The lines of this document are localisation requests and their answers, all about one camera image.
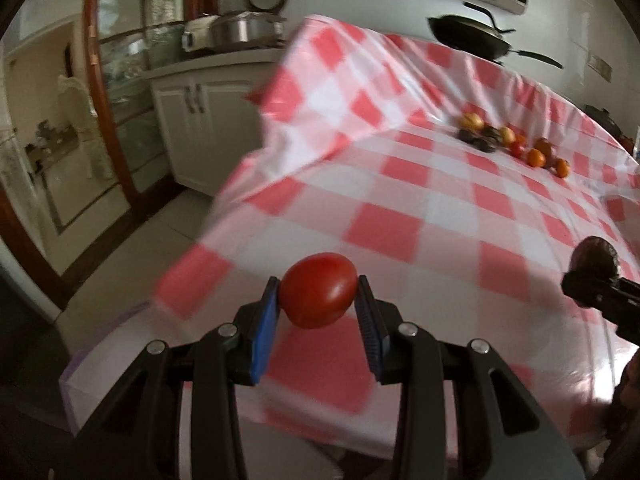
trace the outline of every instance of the pan handle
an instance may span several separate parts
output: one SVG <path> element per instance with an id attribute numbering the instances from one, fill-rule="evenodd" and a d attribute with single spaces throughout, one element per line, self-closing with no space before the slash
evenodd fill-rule
<path id="1" fill-rule="evenodd" d="M 480 7 L 476 4 L 472 4 L 469 2 L 465 2 L 465 7 L 468 7 L 469 9 L 477 10 L 478 12 L 482 12 L 483 14 L 486 14 L 491 20 L 491 24 L 494 26 L 494 29 L 500 32 L 500 34 L 509 34 L 510 32 L 516 31 L 515 28 L 508 28 L 507 30 L 502 30 L 501 28 L 498 28 L 498 24 L 495 23 L 495 18 L 492 15 L 491 11 L 488 9 L 485 9 L 484 7 Z"/>
<path id="2" fill-rule="evenodd" d="M 544 54 L 538 54 L 537 52 L 529 52 L 528 50 L 510 50 L 509 52 L 514 52 L 518 54 L 518 56 L 537 59 L 538 61 L 542 61 L 543 63 L 549 63 L 549 65 L 557 66 L 560 70 L 564 69 L 564 66 L 558 63 L 555 59 L 552 59 L 549 56 L 545 56 Z"/>

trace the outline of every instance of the white chair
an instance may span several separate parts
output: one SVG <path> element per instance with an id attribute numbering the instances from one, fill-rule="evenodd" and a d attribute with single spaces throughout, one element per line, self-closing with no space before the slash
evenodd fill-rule
<path id="1" fill-rule="evenodd" d="M 58 100 L 63 114 L 78 134 L 79 149 L 86 161 L 87 178 L 94 176 L 92 160 L 100 165 L 104 178 L 113 178 L 111 161 L 100 135 L 97 114 L 84 83 L 76 77 L 59 75 Z"/>

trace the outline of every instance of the red and white tablecloth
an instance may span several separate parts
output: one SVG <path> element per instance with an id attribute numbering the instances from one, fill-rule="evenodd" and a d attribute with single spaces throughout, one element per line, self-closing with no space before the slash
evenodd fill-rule
<path id="1" fill-rule="evenodd" d="M 635 348 L 559 283 L 589 235 L 610 240 L 622 274 L 640 280 L 638 165 L 609 134 L 500 66 L 322 16 L 305 20 L 252 99 L 264 149 L 242 161 L 154 303 L 62 377 L 76 427 L 147 341 L 199 338 L 259 298 L 269 276 L 336 251 L 436 338 L 489 341 L 575 445 L 600 433 Z M 573 173 L 561 180 L 458 141 L 469 111 L 530 143 L 549 138 Z M 369 373 L 352 311 L 315 331 L 282 316 L 260 385 L 238 389 L 242 416 L 380 456 L 392 452 L 398 401 Z"/>

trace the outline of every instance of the wall outlet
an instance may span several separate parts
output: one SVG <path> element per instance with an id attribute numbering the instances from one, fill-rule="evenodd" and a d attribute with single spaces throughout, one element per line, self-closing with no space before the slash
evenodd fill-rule
<path id="1" fill-rule="evenodd" d="M 611 76 L 613 75 L 611 65 L 601 57 L 596 56 L 593 52 L 589 53 L 589 66 L 600 74 L 606 81 L 611 83 Z"/>

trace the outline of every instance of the countertop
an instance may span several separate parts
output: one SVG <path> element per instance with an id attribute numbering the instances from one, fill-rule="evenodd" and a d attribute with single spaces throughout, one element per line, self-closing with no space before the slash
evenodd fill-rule
<path id="1" fill-rule="evenodd" d="M 202 70 L 216 66 L 229 66 L 243 63 L 270 63 L 277 62 L 284 53 L 283 48 L 255 48 L 253 50 L 240 50 L 225 54 L 212 54 L 211 56 L 197 57 L 187 61 L 162 66 L 148 72 L 143 72 L 144 79 L 155 79 L 172 74 Z"/>

